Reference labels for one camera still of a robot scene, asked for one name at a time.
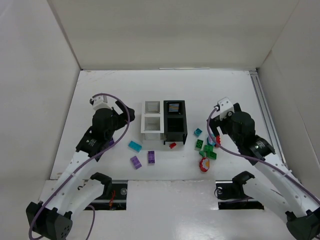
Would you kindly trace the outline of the red lego with cyan decoration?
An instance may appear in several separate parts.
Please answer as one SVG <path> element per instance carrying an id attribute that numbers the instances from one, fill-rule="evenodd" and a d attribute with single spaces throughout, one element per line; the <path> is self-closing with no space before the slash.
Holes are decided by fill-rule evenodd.
<path id="1" fill-rule="evenodd" d="M 213 139 L 210 136 L 208 136 L 207 144 L 215 148 L 219 148 L 221 144 L 221 137 L 218 135 L 218 136 L 214 136 Z"/>

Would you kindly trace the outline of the dark green square lego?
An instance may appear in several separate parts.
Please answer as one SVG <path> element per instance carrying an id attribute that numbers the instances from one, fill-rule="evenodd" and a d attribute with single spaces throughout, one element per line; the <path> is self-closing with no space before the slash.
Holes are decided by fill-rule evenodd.
<path id="1" fill-rule="evenodd" d="M 196 149 L 197 151 L 200 151 L 200 150 L 202 149 L 202 147 L 203 147 L 203 143 L 204 143 L 203 140 L 197 139 L 197 140 L 196 140 L 196 143 L 195 143 L 195 149 Z"/>

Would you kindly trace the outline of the green lego brick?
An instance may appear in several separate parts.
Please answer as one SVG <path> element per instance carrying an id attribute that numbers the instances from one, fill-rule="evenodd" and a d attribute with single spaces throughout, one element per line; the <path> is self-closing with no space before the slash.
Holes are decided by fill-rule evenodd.
<path id="1" fill-rule="evenodd" d="M 217 159 L 217 154 L 213 151 L 207 151 L 206 152 L 206 157 L 211 159 L 211 160 L 216 160 Z"/>
<path id="2" fill-rule="evenodd" d="M 209 154 L 210 152 L 213 151 L 213 146 L 212 146 L 212 145 L 207 145 L 207 144 L 205 144 L 205 145 L 203 146 L 203 151 L 204 151 L 205 154 L 207 155 L 207 154 Z"/>

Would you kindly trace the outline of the cyan long lego brick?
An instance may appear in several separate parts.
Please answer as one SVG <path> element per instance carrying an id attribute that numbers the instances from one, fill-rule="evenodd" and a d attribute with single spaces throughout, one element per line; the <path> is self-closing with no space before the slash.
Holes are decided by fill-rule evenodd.
<path id="1" fill-rule="evenodd" d="M 137 153 L 139 153 L 142 150 L 142 145 L 140 145 L 134 141 L 130 141 L 130 143 L 128 144 L 128 147 L 131 148 L 132 150 L 136 151 Z"/>

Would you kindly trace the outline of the red flower lego piece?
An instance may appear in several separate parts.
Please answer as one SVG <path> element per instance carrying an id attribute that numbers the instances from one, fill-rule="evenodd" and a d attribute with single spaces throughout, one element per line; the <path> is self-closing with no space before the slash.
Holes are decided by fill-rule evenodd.
<path id="1" fill-rule="evenodd" d="M 199 169 L 206 173 L 210 169 L 210 160 L 207 157 L 203 157 L 199 162 Z"/>

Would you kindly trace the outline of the purple lego brick upside-down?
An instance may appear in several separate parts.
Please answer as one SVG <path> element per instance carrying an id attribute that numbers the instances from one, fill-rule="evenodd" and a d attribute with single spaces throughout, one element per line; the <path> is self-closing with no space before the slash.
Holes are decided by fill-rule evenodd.
<path id="1" fill-rule="evenodd" d="M 147 162 L 149 165 L 154 165 L 155 164 L 155 151 L 154 150 L 150 150 L 147 153 Z"/>

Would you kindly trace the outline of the small red lego brick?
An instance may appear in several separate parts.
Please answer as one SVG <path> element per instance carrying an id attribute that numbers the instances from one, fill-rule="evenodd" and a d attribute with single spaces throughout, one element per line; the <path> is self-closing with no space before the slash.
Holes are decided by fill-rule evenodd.
<path id="1" fill-rule="evenodd" d="M 173 142 L 173 143 L 171 143 L 171 144 L 169 145 L 170 149 L 173 149 L 173 148 L 176 147 L 176 146 L 177 146 L 177 144 L 176 144 L 175 142 Z"/>

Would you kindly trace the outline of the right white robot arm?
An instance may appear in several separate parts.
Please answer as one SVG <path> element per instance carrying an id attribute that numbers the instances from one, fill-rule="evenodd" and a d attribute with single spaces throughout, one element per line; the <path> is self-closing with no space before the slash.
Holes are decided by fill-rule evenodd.
<path id="1" fill-rule="evenodd" d="M 232 204 L 245 198 L 254 199 L 275 213 L 296 240 L 320 238 L 319 198 L 298 181 L 272 145 L 256 134 L 255 121 L 250 114 L 225 97 L 210 113 L 207 132 L 214 142 L 220 134 L 228 135 L 238 152 L 225 147 L 222 150 L 249 161 L 275 187 L 271 189 L 252 173 L 243 171 L 231 180 L 216 181 L 219 200 Z"/>

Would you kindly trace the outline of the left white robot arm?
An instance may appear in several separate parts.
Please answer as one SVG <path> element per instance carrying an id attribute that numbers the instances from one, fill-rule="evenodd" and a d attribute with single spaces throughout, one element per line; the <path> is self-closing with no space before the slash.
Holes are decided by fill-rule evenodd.
<path id="1" fill-rule="evenodd" d="M 99 160 L 112 147 L 110 141 L 115 131 L 127 129 L 135 119 L 134 109 L 119 100 L 115 103 L 122 110 L 121 114 L 104 101 L 91 101 L 95 110 L 92 124 L 76 146 L 68 167 L 48 198 L 31 202 L 26 208 L 30 239 L 32 233 L 49 240 L 66 239 L 80 212 L 110 191 L 112 179 L 98 172 Z"/>

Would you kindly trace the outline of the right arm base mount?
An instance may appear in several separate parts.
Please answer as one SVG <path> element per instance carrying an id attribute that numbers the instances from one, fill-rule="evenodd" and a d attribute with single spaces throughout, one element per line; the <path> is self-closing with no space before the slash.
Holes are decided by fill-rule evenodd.
<path id="1" fill-rule="evenodd" d="M 243 193 L 232 180 L 216 180 L 214 195 L 218 199 L 219 210 L 264 210 L 264 206 Z"/>

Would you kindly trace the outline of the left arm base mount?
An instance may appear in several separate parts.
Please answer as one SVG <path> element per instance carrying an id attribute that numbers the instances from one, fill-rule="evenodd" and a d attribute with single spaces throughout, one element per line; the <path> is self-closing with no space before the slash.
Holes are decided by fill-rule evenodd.
<path id="1" fill-rule="evenodd" d="M 127 209 L 128 181 L 113 180 L 111 187 L 90 203 L 96 211 L 125 211 Z"/>

